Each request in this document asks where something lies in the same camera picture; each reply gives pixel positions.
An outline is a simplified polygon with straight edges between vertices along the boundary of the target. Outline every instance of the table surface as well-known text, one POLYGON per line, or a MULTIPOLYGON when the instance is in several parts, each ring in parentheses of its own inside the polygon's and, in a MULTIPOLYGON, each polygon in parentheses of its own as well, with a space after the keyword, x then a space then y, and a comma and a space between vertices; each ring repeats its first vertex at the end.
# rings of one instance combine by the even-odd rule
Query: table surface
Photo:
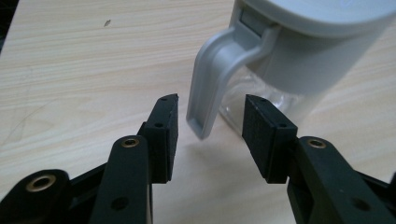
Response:
MULTIPOLYGON (((267 185, 218 117, 199 141, 185 121, 194 58, 232 0, 24 1, 0 57, 0 198, 25 176, 76 177, 106 162, 156 100, 179 95, 173 180, 154 186, 156 223, 294 223, 286 185, 267 185)), ((396 22, 299 126, 357 170, 396 170, 396 22)))

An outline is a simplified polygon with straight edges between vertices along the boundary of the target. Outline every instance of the pitcher handle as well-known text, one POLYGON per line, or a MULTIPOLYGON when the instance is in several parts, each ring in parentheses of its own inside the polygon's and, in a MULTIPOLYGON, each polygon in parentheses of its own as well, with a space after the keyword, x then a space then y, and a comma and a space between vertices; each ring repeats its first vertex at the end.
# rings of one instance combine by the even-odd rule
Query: pitcher handle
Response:
POLYGON ((200 139, 211 132, 231 76, 271 52, 276 42, 280 27, 258 19, 242 10, 240 19, 207 40, 195 58, 186 119, 200 139))

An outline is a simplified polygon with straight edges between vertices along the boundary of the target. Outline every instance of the white lid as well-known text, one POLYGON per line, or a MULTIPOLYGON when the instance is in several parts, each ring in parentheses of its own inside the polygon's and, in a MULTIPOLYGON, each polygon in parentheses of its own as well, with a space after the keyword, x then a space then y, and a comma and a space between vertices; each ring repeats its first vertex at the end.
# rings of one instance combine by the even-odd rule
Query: white lid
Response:
POLYGON ((246 0, 270 20, 313 36, 348 36, 385 26, 396 0, 246 0))

